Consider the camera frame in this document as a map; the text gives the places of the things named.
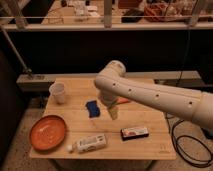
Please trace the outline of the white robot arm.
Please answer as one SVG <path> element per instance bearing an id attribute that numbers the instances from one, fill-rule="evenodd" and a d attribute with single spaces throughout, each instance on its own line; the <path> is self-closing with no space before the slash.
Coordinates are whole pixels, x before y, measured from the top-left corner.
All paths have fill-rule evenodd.
<path id="1" fill-rule="evenodd" d="M 125 78 L 125 73 L 124 64 L 112 60 L 95 77 L 94 85 L 105 106 L 111 106 L 121 96 L 213 131 L 212 93 L 137 82 Z"/>

